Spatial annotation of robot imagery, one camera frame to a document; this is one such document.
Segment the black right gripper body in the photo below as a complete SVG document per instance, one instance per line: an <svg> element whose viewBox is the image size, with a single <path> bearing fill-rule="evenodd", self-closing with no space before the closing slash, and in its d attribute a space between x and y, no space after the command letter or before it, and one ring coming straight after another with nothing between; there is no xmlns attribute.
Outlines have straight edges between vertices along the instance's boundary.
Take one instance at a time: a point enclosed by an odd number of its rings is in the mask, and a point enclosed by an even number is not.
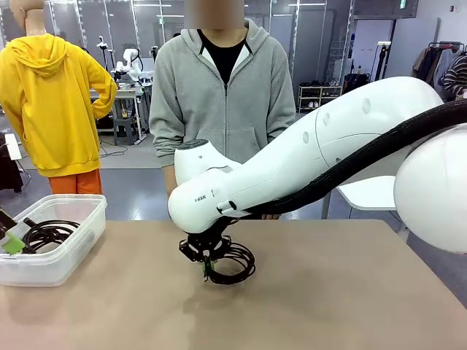
<svg viewBox="0 0 467 350"><path fill-rule="evenodd" d="M221 259L231 247L231 237L224 236L223 232L237 221L232 217L221 217L204 232L189 233L180 241L179 250L192 262L204 263L205 257L211 261Z"/></svg>

